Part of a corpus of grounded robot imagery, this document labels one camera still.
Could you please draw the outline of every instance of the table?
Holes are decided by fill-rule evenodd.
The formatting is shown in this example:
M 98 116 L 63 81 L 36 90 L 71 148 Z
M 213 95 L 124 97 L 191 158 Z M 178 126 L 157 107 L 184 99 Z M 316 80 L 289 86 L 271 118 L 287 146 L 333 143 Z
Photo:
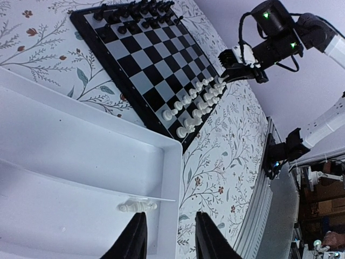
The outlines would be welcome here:
M 0 66 L 57 92 L 143 126 L 69 21 L 72 10 L 121 0 L 0 0 Z M 193 0 L 174 11 L 217 69 L 226 46 Z M 263 153 L 267 120 L 247 81 L 228 84 L 183 157 L 180 258 L 195 258 L 195 213 L 209 213 L 234 245 Z

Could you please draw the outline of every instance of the floral tablecloth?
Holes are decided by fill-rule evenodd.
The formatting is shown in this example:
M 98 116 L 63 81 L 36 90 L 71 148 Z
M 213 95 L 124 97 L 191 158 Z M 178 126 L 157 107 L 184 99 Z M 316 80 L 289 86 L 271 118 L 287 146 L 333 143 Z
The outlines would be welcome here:
M 143 126 L 69 20 L 72 10 L 120 0 L 0 0 L 0 66 L 112 115 Z M 226 46 L 193 0 L 174 11 L 219 73 Z M 195 212 L 209 213 L 233 245 L 263 153 L 267 121 L 246 81 L 228 85 L 183 156 L 180 258 L 195 258 Z

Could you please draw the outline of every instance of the robotic arm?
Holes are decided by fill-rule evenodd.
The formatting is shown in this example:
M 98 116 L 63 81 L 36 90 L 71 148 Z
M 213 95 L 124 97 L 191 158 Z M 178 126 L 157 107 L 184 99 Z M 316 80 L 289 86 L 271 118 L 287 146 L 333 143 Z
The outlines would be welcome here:
M 242 38 L 243 21 L 247 16 L 256 20 L 258 33 L 264 39 L 255 47 L 250 47 Z M 295 22 L 292 16 L 299 16 L 298 21 Z M 219 55 L 219 61 L 226 68 L 222 78 L 227 83 L 242 79 L 265 83 L 268 81 L 265 69 L 273 65 L 297 72 L 299 66 L 294 55 L 303 57 L 304 47 L 307 50 L 312 47 L 318 49 L 345 69 L 345 38 L 331 24 L 311 13 L 290 14 L 278 0 L 265 1 L 242 16 L 239 45 Z M 293 59 L 296 69 L 279 63 L 288 57 Z M 277 161 L 298 159 L 320 140 L 345 125 L 343 105 L 345 92 L 334 106 L 315 121 L 291 132 L 286 142 L 275 144 L 269 138 L 264 166 L 268 176 L 274 179 L 280 171 L 283 163 Z

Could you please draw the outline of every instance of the tablecloth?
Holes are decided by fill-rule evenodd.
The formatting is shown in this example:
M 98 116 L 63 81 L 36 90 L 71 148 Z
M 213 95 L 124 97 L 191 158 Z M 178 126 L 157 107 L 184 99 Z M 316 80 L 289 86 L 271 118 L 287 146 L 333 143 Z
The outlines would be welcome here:
M 0 0 L 0 66 L 143 126 L 69 20 L 72 10 L 120 0 Z M 226 46 L 193 0 L 173 10 L 218 73 Z M 267 120 L 247 81 L 227 91 L 183 156 L 177 250 L 195 258 L 195 213 L 209 213 L 234 245 L 251 200 Z

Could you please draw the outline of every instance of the flower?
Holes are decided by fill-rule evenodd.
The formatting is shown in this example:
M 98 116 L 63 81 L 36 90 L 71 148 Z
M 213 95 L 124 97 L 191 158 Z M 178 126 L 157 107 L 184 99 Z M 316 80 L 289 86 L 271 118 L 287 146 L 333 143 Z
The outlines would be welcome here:
M 25 10 L 22 15 L 24 15 L 26 18 L 30 18 L 30 16 L 32 16 L 32 11 Z
M 32 37 L 32 36 L 35 36 L 37 34 L 37 31 L 35 28 L 29 28 L 27 31 L 26 31 L 27 34 L 29 34 L 29 37 Z
M 121 99 L 122 101 L 127 101 L 126 97 L 125 97 L 123 94 L 120 94 L 120 99 Z
M 20 47 L 18 47 L 18 51 L 23 51 L 25 49 L 25 46 L 20 46 Z
M 195 186 L 199 186 L 201 184 L 200 183 L 201 179 L 199 178 L 199 176 L 197 176 L 194 180 L 195 180 Z

